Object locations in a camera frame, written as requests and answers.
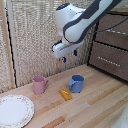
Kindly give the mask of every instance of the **plate rim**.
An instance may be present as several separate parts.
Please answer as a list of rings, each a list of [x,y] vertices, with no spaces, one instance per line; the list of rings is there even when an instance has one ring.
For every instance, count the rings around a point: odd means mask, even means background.
[[[7,96],[3,96],[3,97],[1,97],[0,98],[0,100],[2,100],[3,98],[6,98],[6,97],[11,97],[11,96],[19,96],[19,97],[24,97],[24,98],[26,98],[30,103],[31,103],[31,107],[32,107],[32,113],[31,113],[31,116],[30,116],[30,118],[25,122],[25,123],[22,123],[22,124],[20,124],[20,127],[18,126],[18,128],[22,128],[23,126],[25,126],[26,124],[28,124],[29,122],[30,122],[30,120],[32,119],[32,117],[33,117],[33,115],[34,115],[34,111],[35,111],[35,107],[34,107],[34,103],[32,102],[32,100],[30,99],[30,98],[28,98],[27,96],[24,96],[24,95],[18,95],[18,94],[14,94],[14,95],[7,95]],[[13,127],[13,125],[14,124],[12,124],[12,125],[10,125],[10,126],[8,126],[8,125],[5,125],[4,127],[6,128],[6,127]]]

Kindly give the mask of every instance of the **blue cup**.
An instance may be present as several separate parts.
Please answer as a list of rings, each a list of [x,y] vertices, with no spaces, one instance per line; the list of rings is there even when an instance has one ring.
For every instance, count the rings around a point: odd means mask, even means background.
[[[69,81],[69,88],[71,92],[80,93],[82,90],[84,78],[80,75],[72,76],[71,80]]]

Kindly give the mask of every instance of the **wooden surface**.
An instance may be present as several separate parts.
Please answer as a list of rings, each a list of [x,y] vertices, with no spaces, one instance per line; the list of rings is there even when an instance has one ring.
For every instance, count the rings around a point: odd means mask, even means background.
[[[72,75],[85,78],[81,93],[71,93]],[[24,95],[35,105],[35,114],[24,128],[110,128],[128,102],[128,86],[108,75],[82,65],[48,77],[43,94],[34,94],[32,84],[0,95]],[[59,93],[67,89],[73,99],[65,101]]]
[[[128,8],[113,8],[109,13],[128,15]]]

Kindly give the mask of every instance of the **beige curtain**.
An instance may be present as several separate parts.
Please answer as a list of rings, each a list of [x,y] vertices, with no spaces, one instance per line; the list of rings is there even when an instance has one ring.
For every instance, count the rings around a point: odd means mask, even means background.
[[[55,10],[64,0],[7,0],[8,15],[13,44],[17,86],[32,82],[36,75],[45,77],[68,70],[87,61],[88,47],[92,35],[77,49],[78,56],[70,52],[60,62],[54,58],[52,46],[61,38],[55,23]],[[79,7],[88,6],[86,1]]]
[[[4,1],[0,0],[0,93],[15,88]]]

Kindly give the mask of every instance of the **drawer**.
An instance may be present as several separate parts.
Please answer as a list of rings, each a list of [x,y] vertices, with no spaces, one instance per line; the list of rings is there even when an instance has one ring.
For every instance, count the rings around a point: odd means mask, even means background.
[[[96,41],[128,50],[128,35],[105,31],[96,34]]]
[[[100,21],[98,30],[104,30],[106,28],[110,28],[119,22],[126,19],[128,16],[123,15],[113,15],[113,14],[106,14]],[[122,24],[118,25],[115,28],[112,28],[113,31],[127,33],[128,34],[128,20],[124,21]]]
[[[93,42],[90,64],[128,80],[128,52]]]

